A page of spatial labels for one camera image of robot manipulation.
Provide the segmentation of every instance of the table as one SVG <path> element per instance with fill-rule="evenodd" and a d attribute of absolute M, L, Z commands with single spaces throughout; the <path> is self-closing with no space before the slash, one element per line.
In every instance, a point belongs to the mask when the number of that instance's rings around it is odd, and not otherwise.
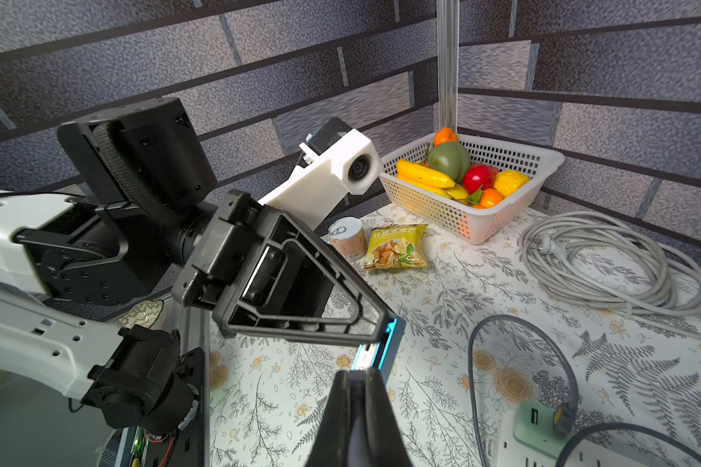
<path fill-rule="evenodd" d="M 522 230 L 543 217 L 527 209 L 481 245 L 430 226 L 425 270 L 364 271 L 360 262 L 354 264 L 408 322 L 387 394 L 413 464 L 480 465 L 467 341 L 475 324 L 491 314 L 537 324 L 570 359 L 581 395 L 579 428 L 629 421 L 674 435 L 701 453 L 701 342 L 548 298 L 526 272 L 516 246 Z M 424 222 L 396 205 L 362 221 L 367 231 Z M 611 254 L 615 265 L 603 260 Z M 614 250 L 585 251 L 579 262 L 608 282 L 644 286 L 643 273 Z M 685 294 L 694 291 L 692 284 L 677 282 Z M 333 295 L 326 314 L 341 313 L 346 304 L 342 295 Z M 701 315 L 675 324 L 701 332 Z M 350 368 L 356 349 L 243 335 L 226 340 L 211 328 L 211 465 L 303 465 L 333 376 Z M 566 399 L 560 366 L 525 328 L 491 323 L 476 344 L 475 390 L 487 435 L 525 397 L 551 406 Z M 599 434 L 594 440 L 624 455 L 647 457 L 648 465 L 688 465 L 674 448 L 644 435 Z"/>

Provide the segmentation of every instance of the yellow banana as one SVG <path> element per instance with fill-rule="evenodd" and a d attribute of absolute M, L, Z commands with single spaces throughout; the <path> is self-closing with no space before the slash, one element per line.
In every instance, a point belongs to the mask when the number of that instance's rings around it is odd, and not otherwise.
<path fill-rule="evenodd" d="M 449 193 L 449 196 L 455 198 L 456 200 L 464 200 L 470 196 L 470 193 L 468 193 L 465 187 L 460 184 L 456 185 L 454 188 L 447 188 L 446 192 Z"/>
<path fill-rule="evenodd" d="M 399 160 L 397 163 L 398 173 L 414 182 L 425 184 L 431 188 L 453 188 L 454 180 L 445 173 L 438 170 L 420 166 L 415 162 Z"/>
<path fill-rule="evenodd" d="M 416 182 L 415 180 L 411 180 L 411 179 L 407 178 L 406 176 L 399 174 L 399 173 L 398 173 L 398 178 L 400 180 L 402 180 L 403 182 L 408 182 L 410 184 L 414 184 L 418 188 L 423 188 L 424 190 L 428 190 L 431 193 L 436 193 L 440 196 L 443 196 L 445 198 L 449 198 L 451 200 L 451 196 L 449 196 L 449 193 L 447 193 L 446 190 L 442 190 L 441 188 L 430 187 L 427 184 L 423 184 L 421 182 Z"/>

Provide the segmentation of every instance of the can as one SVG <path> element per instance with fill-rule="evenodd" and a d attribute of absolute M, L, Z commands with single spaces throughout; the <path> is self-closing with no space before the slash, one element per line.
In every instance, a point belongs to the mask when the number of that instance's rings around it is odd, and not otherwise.
<path fill-rule="evenodd" d="M 360 219 L 337 219 L 329 226 L 329 238 L 333 241 L 335 249 L 348 262 L 353 262 L 366 254 L 368 244 Z"/>

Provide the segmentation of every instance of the snack bag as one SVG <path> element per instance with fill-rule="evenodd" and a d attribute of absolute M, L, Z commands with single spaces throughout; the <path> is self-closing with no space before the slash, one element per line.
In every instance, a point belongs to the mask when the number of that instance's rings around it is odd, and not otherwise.
<path fill-rule="evenodd" d="M 423 256 L 424 223 L 409 226 L 386 226 L 372 230 L 364 269 L 428 267 Z"/>

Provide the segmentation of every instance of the plastic basket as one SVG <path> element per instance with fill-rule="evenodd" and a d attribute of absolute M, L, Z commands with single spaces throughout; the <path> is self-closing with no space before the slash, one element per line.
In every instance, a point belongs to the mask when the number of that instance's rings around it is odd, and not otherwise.
<path fill-rule="evenodd" d="M 448 200 L 397 177 L 397 161 L 422 161 L 433 136 L 419 138 L 382 158 L 379 175 L 389 199 L 396 205 L 421 216 L 472 244 L 480 244 L 529 206 L 542 183 L 564 163 L 564 155 L 545 149 L 486 137 L 458 135 L 470 154 L 472 163 L 486 163 L 500 170 L 518 170 L 530 181 L 490 209 L 474 209 Z"/>

